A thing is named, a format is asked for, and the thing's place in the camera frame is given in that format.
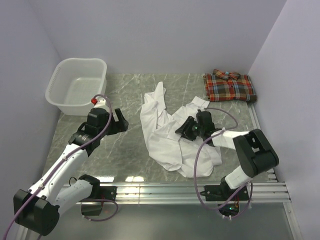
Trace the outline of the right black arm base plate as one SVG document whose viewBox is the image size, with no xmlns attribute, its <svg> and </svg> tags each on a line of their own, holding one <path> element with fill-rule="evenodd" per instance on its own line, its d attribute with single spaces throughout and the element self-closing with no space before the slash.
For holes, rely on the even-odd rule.
<svg viewBox="0 0 320 240">
<path fill-rule="evenodd" d="M 248 190 L 248 187 L 240 186 L 237 189 L 229 189 L 229 186 L 220 185 L 205 185 L 204 191 L 200 192 L 200 195 L 205 197 L 206 202 L 222 202 L 217 204 L 217 212 L 221 214 L 223 218 L 229 218 L 230 220 L 238 217 L 250 206 L 252 201 L 252 188 Z"/>
</svg>

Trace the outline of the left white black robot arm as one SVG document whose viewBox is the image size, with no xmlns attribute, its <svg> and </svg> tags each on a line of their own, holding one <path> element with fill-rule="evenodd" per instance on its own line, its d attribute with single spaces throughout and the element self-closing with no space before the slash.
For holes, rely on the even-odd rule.
<svg viewBox="0 0 320 240">
<path fill-rule="evenodd" d="M 66 189 L 63 186 L 100 146 L 104 136 L 125 132 L 128 126 L 119 108 L 113 113 L 99 107 L 92 108 L 47 173 L 28 190 L 16 192 L 13 197 L 14 222 L 47 236 L 62 214 L 76 203 L 82 200 L 104 201 L 100 180 L 88 174 L 80 176 Z"/>
</svg>

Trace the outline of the white long sleeve shirt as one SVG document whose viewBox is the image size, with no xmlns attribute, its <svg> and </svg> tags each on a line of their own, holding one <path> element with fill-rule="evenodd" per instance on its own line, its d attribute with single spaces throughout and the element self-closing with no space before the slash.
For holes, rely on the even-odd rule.
<svg viewBox="0 0 320 240">
<path fill-rule="evenodd" d="M 195 117 L 198 110 L 209 106 L 209 102 L 196 96 L 169 114 L 165 93 L 163 82 L 159 82 L 153 92 L 144 95 L 140 121 L 149 156 L 165 170 L 178 172 L 185 178 L 210 176 L 214 167 L 222 164 L 220 148 L 207 144 L 201 147 L 203 140 L 200 137 L 189 141 L 175 133 L 189 116 Z"/>
</svg>

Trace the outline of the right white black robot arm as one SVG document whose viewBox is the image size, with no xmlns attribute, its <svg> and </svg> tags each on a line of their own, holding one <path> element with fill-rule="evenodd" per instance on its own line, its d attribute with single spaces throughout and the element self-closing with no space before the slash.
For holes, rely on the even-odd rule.
<svg viewBox="0 0 320 240">
<path fill-rule="evenodd" d="M 188 116 L 175 133 L 189 141 L 202 138 L 211 147 L 232 149 L 237 154 L 239 166 L 224 176 L 219 185 L 206 185 L 199 193 L 207 201 L 233 199 L 252 178 L 279 164 L 279 157 L 262 130 L 240 132 L 217 128 L 209 111 L 198 110 L 195 117 Z"/>
</svg>

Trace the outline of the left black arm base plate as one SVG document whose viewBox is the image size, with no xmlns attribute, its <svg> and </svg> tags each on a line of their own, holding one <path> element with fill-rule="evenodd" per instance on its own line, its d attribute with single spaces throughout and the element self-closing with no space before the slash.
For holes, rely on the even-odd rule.
<svg viewBox="0 0 320 240">
<path fill-rule="evenodd" d="M 99 199 L 116 201 L 117 187 L 112 186 L 102 186 L 94 196 L 89 196 L 81 201 L 80 211 L 85 217 L 98 217 L 103 213 L 103 208 L 106 204 L 110 202 L 100 201 Z"/>
</svg>

